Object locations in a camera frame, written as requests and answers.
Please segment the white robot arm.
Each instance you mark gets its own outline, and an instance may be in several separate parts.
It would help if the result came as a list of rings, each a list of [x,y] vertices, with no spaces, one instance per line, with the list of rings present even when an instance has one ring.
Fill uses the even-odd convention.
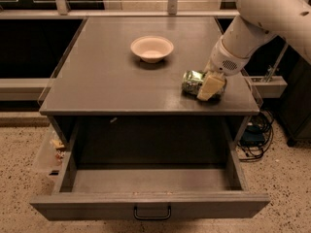
[[[311,63],[311,7],[308,0],[235,0],[239,15],[212,49],[197,98],[209,100],[239,73],[253,53],[275,37],[283,38]]]

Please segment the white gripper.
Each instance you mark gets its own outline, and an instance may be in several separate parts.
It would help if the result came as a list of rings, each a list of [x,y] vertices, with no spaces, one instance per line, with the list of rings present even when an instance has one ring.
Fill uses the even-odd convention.
[[[208,101],[213,95],[225,86],[225,76],[238,74],[249,62],[248,58],[237,57],[228,51],[221,37],[213,46],[204,71],[208,72],[204,77],[203,84],[198,91],[197,98]]]

